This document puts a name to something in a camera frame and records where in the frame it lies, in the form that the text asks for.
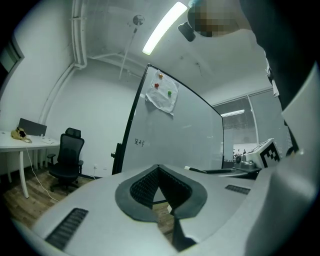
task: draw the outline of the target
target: ceiling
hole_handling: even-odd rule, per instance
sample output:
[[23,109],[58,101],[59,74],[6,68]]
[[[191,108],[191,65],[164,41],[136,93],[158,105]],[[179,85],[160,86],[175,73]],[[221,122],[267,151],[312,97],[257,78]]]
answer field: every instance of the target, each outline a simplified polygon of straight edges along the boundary
[[[188,6],[189,0],[180,0]],[[196,92],[219,86],[266,68],[264,52],[248,30],[218,38],[199,34],[188,42],[177,26],[187,21],[187,11],[169,28],[151,55],[142,52],[150,35],[177,0],[89,0],[86,50],[89,58],[121,66],[134,30],[137,32],[125,69],[142,76],[148,63],[166,71]],[[142,15],[137,27],[133,17]]]

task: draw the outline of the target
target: black office chair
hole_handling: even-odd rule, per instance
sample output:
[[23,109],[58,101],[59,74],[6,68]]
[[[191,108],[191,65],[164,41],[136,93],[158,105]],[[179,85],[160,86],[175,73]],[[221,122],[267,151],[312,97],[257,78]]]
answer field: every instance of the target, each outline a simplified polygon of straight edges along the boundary
[[74,133],[70,129],[71,128],[68,128],[66,133],[61,134],[60,150],[57,158],[58,163],[54,164],[55,154],[49,154],[47,156],[49,159],[51,159],[52,164],[49,169],[49,173],[58,178],[58,184],[50,187],[52,192],[54,191],[54,188],[62,186],[65,186],[67,191],[68,187],[78,188],[78,186],[72,182],[75,181],[78,183],[76,179],[82,172],[82,165],[84,162],[81,160],[79,161],[79,155],[85,140],[80,137],[81,132],[79,130],[76,131],[79,131],[80,133]]

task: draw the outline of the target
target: whiteboard frame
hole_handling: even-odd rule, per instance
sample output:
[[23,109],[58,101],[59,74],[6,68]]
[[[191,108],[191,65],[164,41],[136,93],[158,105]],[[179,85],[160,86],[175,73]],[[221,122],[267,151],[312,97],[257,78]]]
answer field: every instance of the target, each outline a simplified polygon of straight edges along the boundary
[[122,172],[122,166],[123,166],[123,162],[124,162],[124,157],[125,157],[125,153],[126,153],[126,147],[127,147],[127,142],[128,142],[128,138],[129,138],[129,133],[130,133],[130,129],[131,129],[131,125],[132,125],[132,121],[134,119],[135,116],[135,111],[137,108],[137,104],[139,101],[139,97],[140,97],[140,93],[142,91],[142,88],[145,84],[145,79],[147,76],[147,71],[148,68],[154,68],[156,70],[159,70],[161,73],[167,75],[168,77],[172,78],[173,80],[176,80],[178,83],[180,83],[181,85],[183,85],[184,87],[186,87],[187,89],[189,89],[191,92],[193,92],[195,95],[197,95],[200,99],[202,99],[210,108],[212,108],[220,117],[222,120],[222,141],[223,141],[223,149],[222,149],[222,163],[221,163],[221,169],[223,168],[224,165],[224,154],[225,154],[225,132],[224,132],[224,119],[223,117],[214,109],[213,106],[211,106],[208,102],[206,102],[199,94],[197,94],[194,90],[192,90],[191,88],[189,88],[188,86],[186,86],[184,83],[180,82],[178,79],[174,78],[172,75],[168,74],[167,72],[161,70],[160,68],[157,68],[154,65],[148,64],[144,70],[141,82],[139,84],[138,90],[136,92],[133,104],[132,104],[132,108],[130,111],[130,115],[129,115],[129,119],[128,122],[126,124],[125,127],[125,131],[124,131],[124,136],[123,136],[123,141],[122,141],[122,146],[121,146],[121,150],[119,152],[119,158],[118,158],[118,163],[116,166],[116,170],[112,170],[112,174],[118,174]]

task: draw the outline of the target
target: chair armrest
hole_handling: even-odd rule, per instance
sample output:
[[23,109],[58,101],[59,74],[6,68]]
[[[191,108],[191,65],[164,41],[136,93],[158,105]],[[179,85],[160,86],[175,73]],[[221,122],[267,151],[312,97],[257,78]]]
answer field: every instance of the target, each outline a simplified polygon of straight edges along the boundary
[[56,154],[48,154],[46,157],[50,159],[50,162],[52,165],[54,165],[54,157],[56,156]]
[[84,161],[79,160],[78,166],[79,166],[79,173],[82,174],[82,165],[84,164]]
[[56,156],[56,154],[48,154],[46,157],[49,158],[49,159],[52,159],[55,156]]

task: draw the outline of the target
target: whiteboard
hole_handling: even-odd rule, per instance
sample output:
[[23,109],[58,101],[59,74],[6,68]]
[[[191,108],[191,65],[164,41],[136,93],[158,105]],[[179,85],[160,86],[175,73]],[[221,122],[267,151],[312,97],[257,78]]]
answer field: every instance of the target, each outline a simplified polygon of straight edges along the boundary
[[[131,127],[127,138],[123,138],[121,172],[157,164],[220,169],[224,153],[222,117],[192,90],[161,70],[166,79],[178,85],[178,96],[173,116],[155,107],[146,100],[146,92],[157,71],[148,65],[142,78]],[[156,194],[155,201],[161,200],[160,195]]]

